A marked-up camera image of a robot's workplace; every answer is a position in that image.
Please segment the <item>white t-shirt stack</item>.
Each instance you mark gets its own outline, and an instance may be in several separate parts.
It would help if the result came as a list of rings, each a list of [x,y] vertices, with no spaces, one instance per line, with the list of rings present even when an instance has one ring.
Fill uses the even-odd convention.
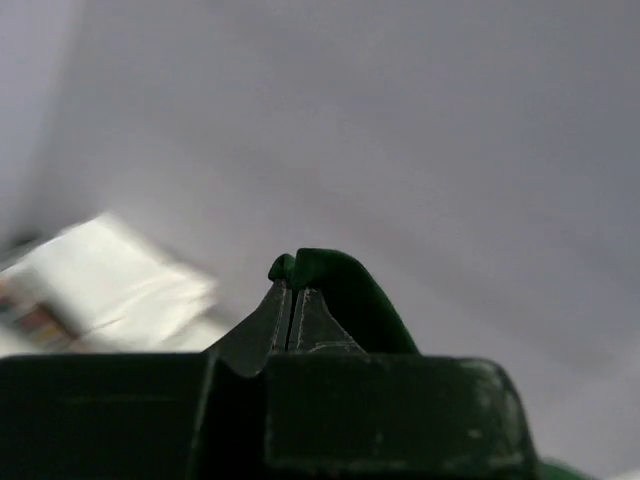
[[[1,254],[1,353],[197,352],[228,326],[217,280],[110,214]]]

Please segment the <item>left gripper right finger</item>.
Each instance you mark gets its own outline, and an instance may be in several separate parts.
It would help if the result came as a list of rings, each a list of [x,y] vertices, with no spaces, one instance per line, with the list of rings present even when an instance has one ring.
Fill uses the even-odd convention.
[[[309,354],[366,354],[330,313],[318,289],[305,289],[297,295],[287,350]]]

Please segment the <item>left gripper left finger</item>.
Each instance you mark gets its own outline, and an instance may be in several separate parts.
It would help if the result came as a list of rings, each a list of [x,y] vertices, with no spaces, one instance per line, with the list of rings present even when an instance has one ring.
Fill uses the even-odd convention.
[[[286,282],[275,281],[258,307],[219,341],[219,359],[242,377],[257,375],[274,349],[284,349],[292,303]]]

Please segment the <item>white green Charlie Brown t-shirt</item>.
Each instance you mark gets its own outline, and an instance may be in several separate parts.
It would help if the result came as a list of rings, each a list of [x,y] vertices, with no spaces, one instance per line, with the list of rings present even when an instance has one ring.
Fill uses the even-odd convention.
[[[482,358],[424,356],[355,258],[302,248],[270,280],[295,299],[318,289],[366,352],[283,352],[266,366],[265,459],[280,474],[327,479],[578,479],[541,459],[507,372]]]

